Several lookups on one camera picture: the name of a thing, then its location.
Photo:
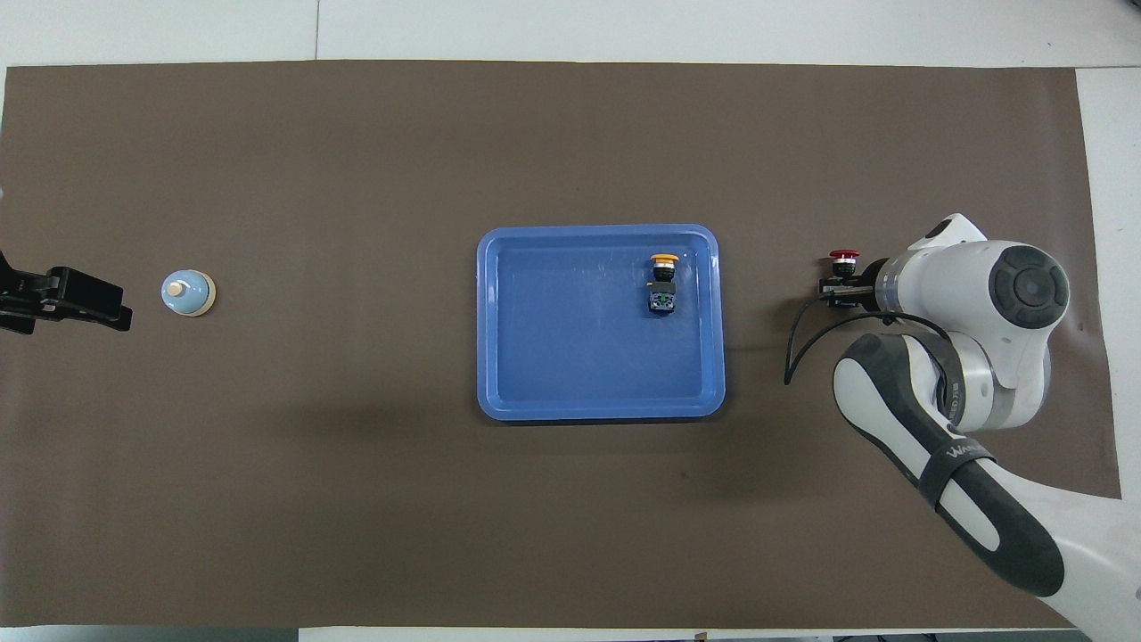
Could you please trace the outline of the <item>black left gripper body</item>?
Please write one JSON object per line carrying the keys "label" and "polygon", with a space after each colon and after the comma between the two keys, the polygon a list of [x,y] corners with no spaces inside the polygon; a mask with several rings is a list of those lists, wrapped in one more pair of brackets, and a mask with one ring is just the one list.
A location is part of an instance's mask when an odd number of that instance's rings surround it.
{"label": "black left gripper body", "polygon": [[18,271],[1,252],[1,310],[52,309],[58,279],[52,274]]}

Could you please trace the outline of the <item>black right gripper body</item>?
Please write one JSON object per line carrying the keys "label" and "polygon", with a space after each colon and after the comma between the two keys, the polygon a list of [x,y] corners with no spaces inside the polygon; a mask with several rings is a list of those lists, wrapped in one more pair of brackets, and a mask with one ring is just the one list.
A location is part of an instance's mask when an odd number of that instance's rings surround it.
{"label": "black right gripper body", "polygon": [[868,292],[863,293],[863,295],[857,296],[857,303],[866,312],[884,312],[885,308],[881,304],[879,298],[879,289],[881,281],[881,273],[890,261],[890,257],[887,259],[877,259],[872,261],[871,265],[864,269],[859,276],[855,276],[853,287],[856,289],[867,289]]}

